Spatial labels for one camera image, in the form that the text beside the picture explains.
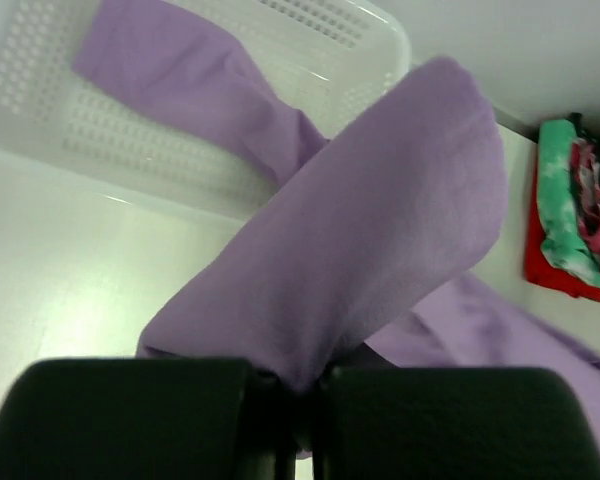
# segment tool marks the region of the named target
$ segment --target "purple cloth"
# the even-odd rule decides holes
[[[600,444],[600,357],[461,273],[497,237],[506,176],[490,107],[455,63],[409,75],[324,150],[233,37],[160,0],[104,0],[75,70],[293,177],[158,313],[139,355],[246,357],[299,391],[365,339],[404,367],[546,367]]]
[[[169,301],[140,352],[245,357],[304,391],[329,360],[477,263],[498,238],[506,197],[489,103],[455,62],[430,62]]]
[[[600,446],[600,356],[514,307],[471,274],[425,297],[369,345],[399,367],[544,367],[580,401]]]
[[[74,70],[156,122],[248,160],[284,185],[326,144],[278,100],[229,33],[159,0],[103,0]]]

